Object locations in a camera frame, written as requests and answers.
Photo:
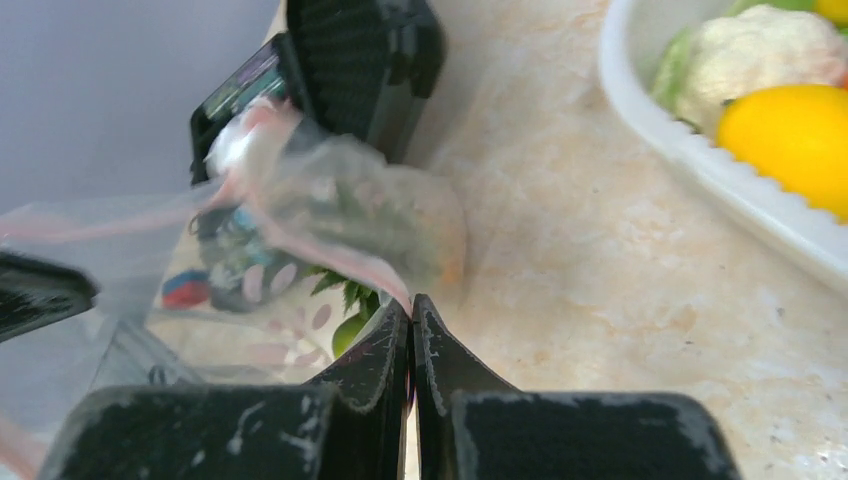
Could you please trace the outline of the yellow toy lemon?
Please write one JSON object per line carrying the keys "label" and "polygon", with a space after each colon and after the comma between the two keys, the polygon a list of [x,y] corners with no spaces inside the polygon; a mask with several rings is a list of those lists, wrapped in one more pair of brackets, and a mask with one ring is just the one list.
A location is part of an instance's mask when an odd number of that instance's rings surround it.
{"label": "yellow toy lemon", "polygon": [[732,101],[715,142],[809,207],[847,221],[847,90],[817,84],[755,91]]}

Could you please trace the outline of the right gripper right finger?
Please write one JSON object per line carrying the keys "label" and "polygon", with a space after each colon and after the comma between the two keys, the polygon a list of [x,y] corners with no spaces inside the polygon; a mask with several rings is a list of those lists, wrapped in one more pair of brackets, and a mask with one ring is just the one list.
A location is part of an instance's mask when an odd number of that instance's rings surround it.
{"label": "right gripper right finger", "polygon": [[530,392],[508,383],[413,304],[424,479],[737,479],[713,416],[670,392]]}

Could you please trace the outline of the clear pink-dotted zip bag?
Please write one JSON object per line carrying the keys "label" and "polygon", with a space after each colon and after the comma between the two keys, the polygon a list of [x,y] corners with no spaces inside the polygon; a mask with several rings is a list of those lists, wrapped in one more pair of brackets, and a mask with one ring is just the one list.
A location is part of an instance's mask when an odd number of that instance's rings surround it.
{"label": "clear pink-dotted zip bag", "polygon": [[293,383],[385,306],[463,285],[451,187],[258,99],[171,197],[30,204],[1,249],[78,267],[95,307],[1,346],[1,470],[31,479],[72,406],[113,385]]}

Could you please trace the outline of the white oval plastic basket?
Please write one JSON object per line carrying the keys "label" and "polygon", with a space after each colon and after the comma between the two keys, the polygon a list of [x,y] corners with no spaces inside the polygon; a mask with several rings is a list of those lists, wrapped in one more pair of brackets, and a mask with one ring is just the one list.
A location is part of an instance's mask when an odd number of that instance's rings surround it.
{"label": "white oval plastic basket", "polygon": [[649,96],[667,43],[682,28],[709,20],[729,1],[611,2],[599,38],[598,68],[609,104],[665,158],[675,174],[736,223],[841,295],[847,293],[847,228],[806,206],[773,179],[712,147]]}

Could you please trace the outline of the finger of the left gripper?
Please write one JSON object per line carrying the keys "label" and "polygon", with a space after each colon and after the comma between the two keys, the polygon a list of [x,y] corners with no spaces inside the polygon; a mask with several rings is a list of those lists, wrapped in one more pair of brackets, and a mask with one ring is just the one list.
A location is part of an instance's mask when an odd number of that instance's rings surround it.
{"label": "finger of the left gripper", "polygon": [[3,342],[86,312],[98,287],[83,272],[31,256],[1,253]]}

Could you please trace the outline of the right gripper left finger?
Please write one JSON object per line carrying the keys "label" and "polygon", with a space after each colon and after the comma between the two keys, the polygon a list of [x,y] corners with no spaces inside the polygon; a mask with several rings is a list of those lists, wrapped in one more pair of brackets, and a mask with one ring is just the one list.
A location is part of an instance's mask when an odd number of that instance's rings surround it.
{"label": "right gripper left finger", "polygon": [[409,318],[373,331],[300,385],[120,386],[89,394],[43,479],[398,479]]}

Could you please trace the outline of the toy pineapple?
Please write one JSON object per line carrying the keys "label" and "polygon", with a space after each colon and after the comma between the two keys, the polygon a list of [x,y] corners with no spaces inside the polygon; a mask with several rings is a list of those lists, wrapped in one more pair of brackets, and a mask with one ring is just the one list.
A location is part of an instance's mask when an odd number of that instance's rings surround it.
{"label": "toy pineapple", "polygon": [[338,358],[354,343],[367,322],[380,308],[379,293],[324,267],[313,266],[308,273],[317,277],[312,296],[336,287],[341,289],[344,321],[336,328],[332,337],[332,351]]}

